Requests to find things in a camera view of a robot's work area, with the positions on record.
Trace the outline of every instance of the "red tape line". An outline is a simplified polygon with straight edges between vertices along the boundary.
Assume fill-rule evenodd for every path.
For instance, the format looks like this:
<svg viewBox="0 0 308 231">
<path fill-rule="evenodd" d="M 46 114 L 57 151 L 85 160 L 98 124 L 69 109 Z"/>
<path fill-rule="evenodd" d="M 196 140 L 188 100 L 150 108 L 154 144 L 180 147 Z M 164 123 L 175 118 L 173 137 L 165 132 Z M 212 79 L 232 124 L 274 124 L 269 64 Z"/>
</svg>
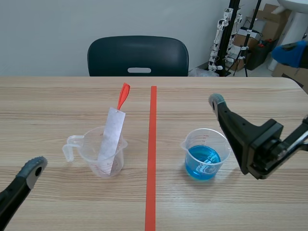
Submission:
<svg viewBox="0 0 308 231">
<path fill-rule="evenodd" d="M 152 86 L 150 101 L 148 172 L 146 180 L 145 231 L 155 231 L 156 229 L 156 105 L 157 86 Z"/>
</svg>

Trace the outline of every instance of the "blue liquid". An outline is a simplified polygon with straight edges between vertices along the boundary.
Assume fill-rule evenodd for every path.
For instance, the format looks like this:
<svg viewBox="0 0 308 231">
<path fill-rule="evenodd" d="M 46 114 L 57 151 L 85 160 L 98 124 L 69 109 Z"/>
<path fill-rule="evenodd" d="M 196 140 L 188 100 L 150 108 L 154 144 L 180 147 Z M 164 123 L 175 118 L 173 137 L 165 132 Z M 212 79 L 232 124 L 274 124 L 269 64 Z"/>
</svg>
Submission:
<svg viewBox="0 0 308 231">
<path fill-rule="evenodd" d="M 190 148 L 188 151 L 194 158 L 204 162 L 204 165 L 200 164 L 187 155 L 185 159 L 185 167 L 189 175 L 199 180 L 208 180 L 216 175 L 220 165 L 206 165 L 219 163 L 221 161 L 218 153 L 214 149 L 198 145 Z"/>
</svg>

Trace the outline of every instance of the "black chair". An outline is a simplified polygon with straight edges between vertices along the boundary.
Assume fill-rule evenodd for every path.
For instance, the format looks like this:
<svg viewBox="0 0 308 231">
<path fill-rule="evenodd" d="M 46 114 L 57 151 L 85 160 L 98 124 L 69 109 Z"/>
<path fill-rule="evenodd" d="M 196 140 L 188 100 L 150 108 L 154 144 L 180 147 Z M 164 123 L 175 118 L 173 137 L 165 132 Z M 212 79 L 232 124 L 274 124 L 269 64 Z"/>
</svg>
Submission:
<svg viewBox="0 0 308 231">
<path fill-rule="evenodd" d="M 100 38 L 88 50 L 90 76 L 187 76 L 188 51 L 177 39 L 152 36 Z M 129 68 L 150 68 L 130 73 Z"/>
</svg>

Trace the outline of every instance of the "white plastic bag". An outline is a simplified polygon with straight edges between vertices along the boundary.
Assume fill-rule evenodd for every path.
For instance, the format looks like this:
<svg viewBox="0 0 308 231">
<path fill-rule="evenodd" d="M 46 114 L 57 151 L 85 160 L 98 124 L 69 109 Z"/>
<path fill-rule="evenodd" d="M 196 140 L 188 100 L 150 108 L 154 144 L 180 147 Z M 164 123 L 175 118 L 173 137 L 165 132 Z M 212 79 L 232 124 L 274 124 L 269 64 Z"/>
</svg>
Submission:
<svg viewBox="0 0 308 231">
<path fill-rule="evenodd" d="M 219 74 L 217 74 L 214 71 L 206 71 L 200 68 L 194 68 L 190 71 L 188 74 L 190 77 L 219 77 Z"/>
</svg>

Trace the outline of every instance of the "measuring cup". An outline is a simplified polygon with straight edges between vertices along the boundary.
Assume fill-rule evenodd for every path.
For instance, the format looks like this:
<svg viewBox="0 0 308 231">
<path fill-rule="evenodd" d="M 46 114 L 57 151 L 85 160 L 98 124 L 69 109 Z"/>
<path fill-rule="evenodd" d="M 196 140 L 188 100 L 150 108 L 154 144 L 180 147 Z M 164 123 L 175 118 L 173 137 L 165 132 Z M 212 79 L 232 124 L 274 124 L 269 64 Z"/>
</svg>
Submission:
<svg viewBox="0 0 308 231">
<path fill-rule="evenodd" d="M 121 135 L 115 154 L 99 162 L 97 158 L 103 133 L 104 127 L 98 127 L 88 131 L 84 136 L 68 137 L 67 144 L 62 148 L 66 160 L 68 162 L 74 160 L 73 147 L 75 147 L 96 176 L 112 177 L 119 173 L 124 164 L 123 149 L 127 147 L 127 142 Z"/>
<path fill-rule="evenodd" d="M 213 178 L 231 153 L 228 140 L 207 128 L 189 133 L 181 147 L 186 151 L 187 172 L 198 180 Z"/>
</svg>

